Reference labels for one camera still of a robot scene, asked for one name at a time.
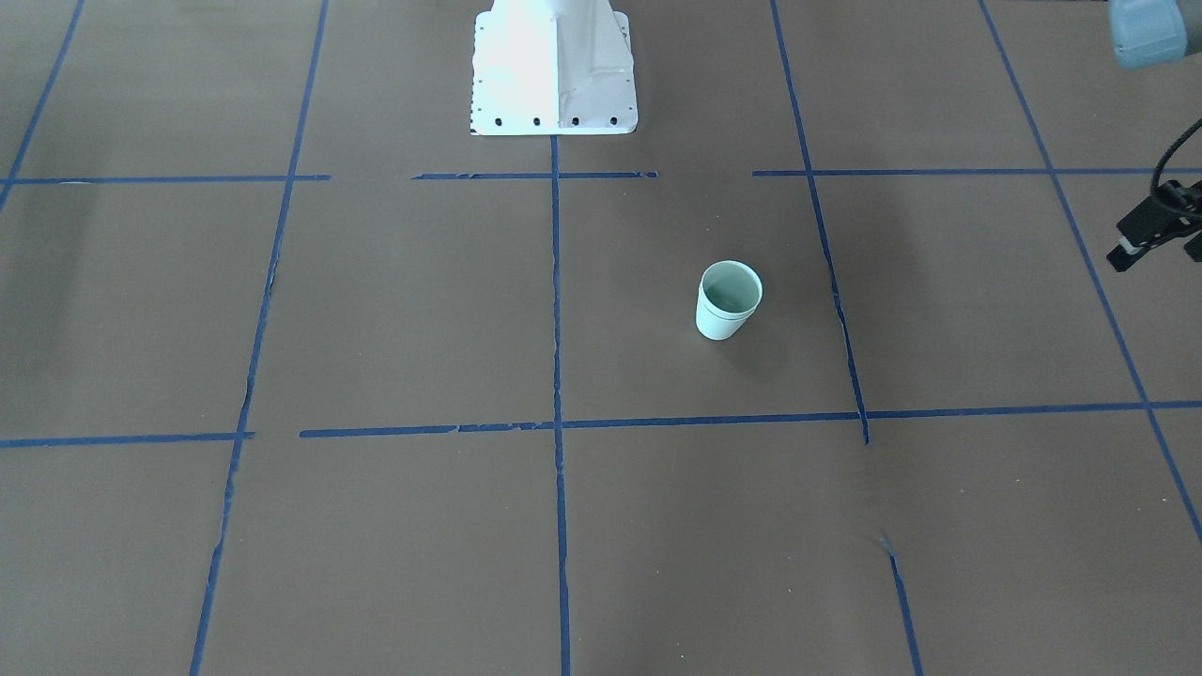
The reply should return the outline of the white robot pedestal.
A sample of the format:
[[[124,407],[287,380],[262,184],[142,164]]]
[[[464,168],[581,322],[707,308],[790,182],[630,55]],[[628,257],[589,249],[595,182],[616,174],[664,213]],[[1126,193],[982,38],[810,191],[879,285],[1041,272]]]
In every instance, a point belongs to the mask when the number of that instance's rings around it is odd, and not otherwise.
[[[494,1],[476,14],[469,130],[596,136],[639,126],[626,13],[609,1]]]

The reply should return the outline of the green cup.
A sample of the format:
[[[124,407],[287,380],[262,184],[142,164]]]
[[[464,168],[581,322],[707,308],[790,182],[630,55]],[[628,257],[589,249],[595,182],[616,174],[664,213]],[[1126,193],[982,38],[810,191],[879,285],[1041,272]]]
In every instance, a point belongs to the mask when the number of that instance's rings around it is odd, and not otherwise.
[[[763,302],[763,281],[746,263],[718,261],[702,274],[700,301],[718,318],[746,319]]]
[[[726,340],[734,336],[746,320],[748,318],[734,320],[718,318],[702,306],[700,295],[697,295],[694,321],[696,330],[700,330],[700,333],[706,338],[710,340]]]

